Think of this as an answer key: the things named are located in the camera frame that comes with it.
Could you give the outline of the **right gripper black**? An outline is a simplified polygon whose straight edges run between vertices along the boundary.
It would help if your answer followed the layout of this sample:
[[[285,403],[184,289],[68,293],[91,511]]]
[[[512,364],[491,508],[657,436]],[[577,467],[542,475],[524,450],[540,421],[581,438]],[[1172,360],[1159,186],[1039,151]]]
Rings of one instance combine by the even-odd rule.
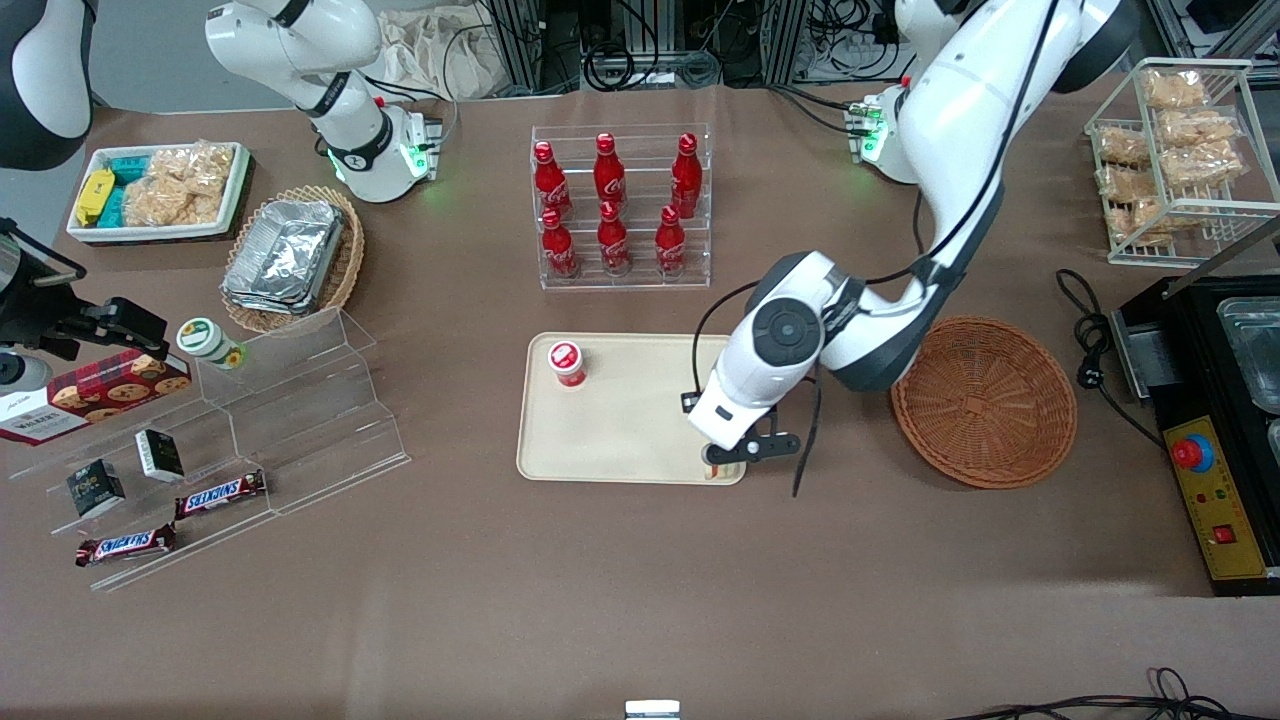
[[[22,231],[1,222],[1,342],[45,351],[72,361],[82,342],[138,350],[164,361],[169,357],[166,322],[124,299],[92,305],[70,284],[86,278],[79,263],[52,251]]]

